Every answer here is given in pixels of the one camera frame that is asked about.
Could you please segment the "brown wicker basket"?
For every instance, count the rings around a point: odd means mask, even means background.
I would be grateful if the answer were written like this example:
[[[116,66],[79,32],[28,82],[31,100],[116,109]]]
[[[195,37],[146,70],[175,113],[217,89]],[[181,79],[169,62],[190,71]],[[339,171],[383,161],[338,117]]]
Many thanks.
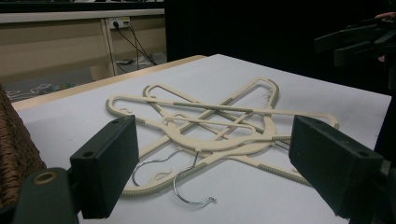
[[[47,165],[0,84],[0,208],[17,202],[21,184]]]

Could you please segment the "beige wooden shelf unit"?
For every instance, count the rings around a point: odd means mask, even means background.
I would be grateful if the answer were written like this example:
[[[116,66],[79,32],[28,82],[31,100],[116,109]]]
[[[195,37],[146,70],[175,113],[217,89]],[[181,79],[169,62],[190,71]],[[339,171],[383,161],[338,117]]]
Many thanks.
[[[162,8],[0,13],[0,83],[86,67],[95,80],[114,77],[115,61],[135,56],[130,30],[113,31],[114,19],[131,21],[147,53],[166,50]]]

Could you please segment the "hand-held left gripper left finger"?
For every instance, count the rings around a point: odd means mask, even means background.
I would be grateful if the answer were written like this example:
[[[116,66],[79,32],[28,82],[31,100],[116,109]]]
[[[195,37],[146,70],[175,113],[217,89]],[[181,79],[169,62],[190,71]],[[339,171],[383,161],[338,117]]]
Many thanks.
[[[83,217],[109,217],[139,162],[135,116],[110,121],[70,162]]]

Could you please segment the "pile of white hangers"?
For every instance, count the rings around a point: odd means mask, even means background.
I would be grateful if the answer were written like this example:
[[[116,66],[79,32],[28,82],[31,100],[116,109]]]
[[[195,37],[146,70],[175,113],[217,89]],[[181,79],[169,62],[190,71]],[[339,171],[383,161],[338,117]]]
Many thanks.
[[[39,95],[47,94],[52,92],[51,84],[40,84],[39,86],[30,89],[27,92],[23,91],[6,91],[6,95],[9,100],[17,101],[23,99],[29,99],[33,97],[37,97]]]

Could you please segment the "white power strip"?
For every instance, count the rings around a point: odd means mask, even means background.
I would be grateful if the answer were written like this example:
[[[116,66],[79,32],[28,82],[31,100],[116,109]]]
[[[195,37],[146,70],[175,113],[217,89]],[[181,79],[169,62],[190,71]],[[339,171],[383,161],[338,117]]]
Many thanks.
[[[108,21],[109,21],[110,29],[128,28],[130,23],[130,18],[116,17],[116,18],[109,18]]]

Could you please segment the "cream plastic clothes hanger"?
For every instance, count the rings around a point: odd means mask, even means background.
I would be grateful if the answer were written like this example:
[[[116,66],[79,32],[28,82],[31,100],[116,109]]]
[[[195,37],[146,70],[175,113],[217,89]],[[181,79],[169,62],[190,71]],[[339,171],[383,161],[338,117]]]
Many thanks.
[[[153,127],[164,133],[164,136],[141,150],[146,156],[151,151],[169,142],[176,144],[179,151],[186,151],[194,155],[192,166],[175,173],[158,173],[145,186],[138,184],[125,187],[122,194],[130,197],[145,197],[159,193],[166,188],[177,190],[177,181],[193,175],[206,166],[223,159],[241,161],[255,166],[267,173],[287,178],[294,182],[308,185],[309,182],[291,171],[286,171],[266,163],[258,163],[249,156],[260,152],[277,142],[289,142],[290,135],[276,132],[276,125],[272,116],[302,116],[321,121],[334,129],[339,128],[338,120],[329,114],[308,113],[301,111],[275,110],[269,108],[245,108],[229,105],[206,105],[191,102],[166,101],[156,98],[133,95],[113,95],[106,100],[106,110],[117,117],[126,117],[131,114],[127,108],[115,106],[117,101],[145,102],[153,105],[158,113],[162,113],[162,105],[201,108],[203,113],[196,119],[184,115],[163,115],[160,122],[150,119],[136,120],[137,123]]]
[[[241,90],[224,100],[220,105],[206,105],[204,107],[204,112],[195,119],[183,114],[175,114],[172,116],[165,112],[160,106],[158,99],[150,94],[155,87],[153,85],[148,85],[143,90],[143,97],[148,100],[148,103],[162,115],[164,119],[166,119],[166,122],[165,124],[157,124],[148,119],[140,119],[138,121],[140,124],[152,126],[164,131],[164,136],[154,141],[151,145],[144,147],[141,150],[141,155],[146,156],[150,152],[172,142],[177,145],[178,151],[190,153],[195,156],[195,159],[192,166],[178,173],[174,171],[158,173],[150,179],[147,185],[140,186],[134,184],[131,187],[125,188],[123,194],[131,197],[144,197],[158,193],[167,188],[174,189],[177,186],[177,181],[205,169],[208,165],[216,161],[232,159],[250,163],[249,156],[251,154],[272,145],[276,141],[276,126],[272,120],[271,111],[275,107],[279,94],[279,87],[274,81],[270,79],[265,81],[266,85],[269,86],[269,99],[265,106],[266,111],[263,114],[264,126],[262,128],[245,121],[247,117],[253,114],[251,109],[240,109],[239,112],[241,115],[237,117],[227,108],[234,100],[255,87],[258,82],[259,80],[257,78],[252,80]],[[189,140],[186,137],[185,134],[187,132],[198,126],[215,134],[215,138],[209,142],[209,147],[203,147],[199,141],[195,139]],[[246,143],[236,143],[233,145],[227,136],[227,132],[238,127],[248,127],[254,133],[263,135],[264,142],[257,143],[253,140],[249,140]]]
[[[273,107],[275,106],[276,103],[276,97],[278,96],[278,86],[275,83],[272,83],[270,81],[268,81],[272,87],[270,89],[270,98],[268,100],[268,104],[265,108],[269,108],[269,109],[273,109]],[[243,93],[246,93],[248,91],[248,89],[252,88],[254,86],[254,82],[253,84],[247,84],[246,87],[242,88],[241,90],[237,91],[236,93],[232,94],[232,96],[230,96],[228,99],[224,100],[220,105],[230,105],[231,102],[233,100],[235,100],[237,97],[241,96]],[[187,100],[189,103],[195,103],[195,104],[200,104],[201,102],[196,101],[196,99],[190,97],[189,95],[186,95],[185,93],[182,93],[181,91],[176,91],[170,87],[164,86],[164,85],[160,85],[160,84],[155,84],[155,85],[149,85],[147,86],[144,90],[143,90],[143,96],[148,97],[148,98],[152,98],[154,99],[155,97],[153,95],[150,94],[150,91],[152,91],[155,88],[161,88],[165,91],[169,91],[170,93],[176,95],[177,97],[180,97],[184,100]],[[213,116],[213,115],[219,115],[221,117],[224,117],[227,120],[230,120],[233,122],[233,124],[245,124],[245,125],[249,125],[249,123],[244,122],[243,119],[247,116],[247,115],[243,115],[241,116],[241,118],[237,118],[236,116],[232,116],[226,112],[222,112],[220,110],[216,110],[213,108],[209,108],[207,109],[205,112],[203,112],[198,119],[192,119],[192,120],[188,120],[187,124],[184,124],[182,126],[180,126],[178,128],[178,130],[180,131],[181,134],[186,133],[187,131],[192,130],[193,128],[195,128],[196,126],[202,126],[203,128],[209,130],[212,133],[217,134],[217,137],[221,137],[224,139],[228,139],[227,136],[222,135],[220,136],[219,134],[223,134],[222,131],[216,131],[215,129],[210,128],[209,126],[202,124],[202,122],[204,121],[208,121],[206,119],[209,119],[209,117]],[[253,131],[256,131],[258,133],[262,133],[265,134],[266,131],[268,131],[268,133],[274,135],[276,133],[276,126],[274,124],[274,122],[272,121],[271,116],[264,116],[263,119],[264,124],[265,124],[265,128],[259,128],[253,125]],[[160,146],[168,143],[169,141],[171,141],[172,139],[168,136],[165,135],[164,137],[162,137],[160,140],[158,140],[157,142],[155,142],[154,145],[145,148],[144,150],[146,150],[143,154],[143,156],[148,155],[149,152],[153,151],[156,148],[159,148]],[[180,144],[180,147],[177,147],[177,151],[175,151],[173,154],[167,156],[165,159],[160,159],[160,160],[152,160],[152,161],[145,161],[145,162],[141,162],[140,165],[147,164],[150,162],[161,162],[161,161],[167,161],[168,159],[170,159],[171,157],[175,156],[178,152],[180,151],[185,151],[188,153],[195,153],[195,159],[194,159],[194,163],[192,166],[187,167],[186,169],[178,172],[178,173],[173,173],[173,171],[170,171],[168,173],[158,173],[156,174],[152,180],[150,180],[150,183],[148,184],[148,187],[150,187],[151,189],[155,189],[157,191],[161,191],[162,189],[168,188],[169,186],[171,186],[171,184],[173,185],[173,188],[175,191],[177,191],[177,181],[178,180],[182,180],[185,177],[188,177],[190,175],[193,175],[201,170],[203,170],[204,168],[206,168],[206,166],[219,161],[219,160],[234,160],[234,161],[241,161],[244,164],[248,164],[251,165],[253,167],[259,168],[267,173],[273,174],[273,175],[278,175],[281,176],[283,178],[287,178],[289,180],[292,180],[294,182],[306,185],[308,187],[312,187],[310,185],[310,183],[304,179],[297,171],[287,171],[283,168],[280,167],[276,167],[272,164],[269,163],[265,163],[263,161],[255,161],[252,158],[250,158],[248,155],[260,152],[265,150],[267,147],[271,146],[271,145],[276,145],[277,143],[285,143],[285,144],[289,144],[290,143],[290,136],[286,135],[286,136],[277,136],[275,138],[271,138],[270,140],[268,140],[267,142],[264,142],[263,144],[261,143],[252,143],[252,145],[238,145],[238,148],[236,149],[234,154],[224,154],[224,153],[228,153],[230,151],[229,148],[223,148],[223,147],[216,147],[215,149],[205,149],[202,151],[196,151],[194,148],[192,147],[187,147],[184,145]],[[197,163],[197,158],[198,157],[202,157],[203,159],[198,161]],[[165,175],[165,177],[163,179],[157,179],[158,175]]]

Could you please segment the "pile of colourful plastic clips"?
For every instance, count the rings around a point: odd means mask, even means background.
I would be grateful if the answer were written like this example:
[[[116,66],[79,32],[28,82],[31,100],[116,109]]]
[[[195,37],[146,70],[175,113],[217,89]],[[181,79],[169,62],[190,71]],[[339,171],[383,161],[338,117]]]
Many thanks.
[[[76,85],[74,83],[57,84],[57,85],[52,85],[51,90],[53,92],[56,92],[56,91],[67,90],[67,89],[73,88],[75,86]]]

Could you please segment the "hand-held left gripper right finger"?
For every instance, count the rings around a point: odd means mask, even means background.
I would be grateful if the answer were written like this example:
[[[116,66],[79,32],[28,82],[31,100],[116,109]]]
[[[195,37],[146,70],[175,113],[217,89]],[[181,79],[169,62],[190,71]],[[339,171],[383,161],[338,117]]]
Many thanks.
[[[337,216],[372,215],[384,161],[380,154],[324,121],[296,116],[289,158]]]

